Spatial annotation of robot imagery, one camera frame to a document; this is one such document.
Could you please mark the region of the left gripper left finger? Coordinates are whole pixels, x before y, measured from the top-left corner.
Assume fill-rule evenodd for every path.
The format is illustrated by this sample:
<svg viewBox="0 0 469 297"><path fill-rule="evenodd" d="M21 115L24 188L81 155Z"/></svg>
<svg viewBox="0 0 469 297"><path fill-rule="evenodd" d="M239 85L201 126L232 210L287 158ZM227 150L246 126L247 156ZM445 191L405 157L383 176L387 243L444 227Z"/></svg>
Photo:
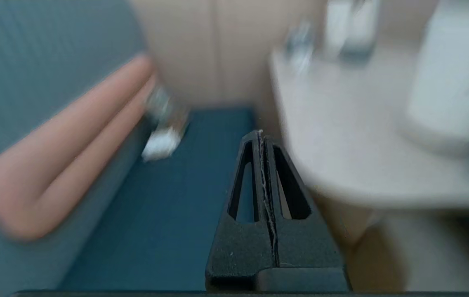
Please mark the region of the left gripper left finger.
<svg viewBox="0 0 469 297"><path fill-rule="evenodd" d="M276 267L274 218L260 130L242 137L234 180L205 268L207 290L255 290L257 274ZM251 165L253 222L237 221L244 170Z"/></svg>

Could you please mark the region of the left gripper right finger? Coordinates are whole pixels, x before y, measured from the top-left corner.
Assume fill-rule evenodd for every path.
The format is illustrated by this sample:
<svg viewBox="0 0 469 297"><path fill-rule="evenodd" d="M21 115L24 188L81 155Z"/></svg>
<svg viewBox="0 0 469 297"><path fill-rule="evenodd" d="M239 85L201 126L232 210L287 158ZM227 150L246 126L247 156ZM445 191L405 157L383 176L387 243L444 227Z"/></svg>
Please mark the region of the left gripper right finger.
<svg viewBox="0 0 469 297"><path fill-rule="evenodd" d="M270 137L263 138L263 148L279 267L344 269L341 252L286 149Z"/></svg>

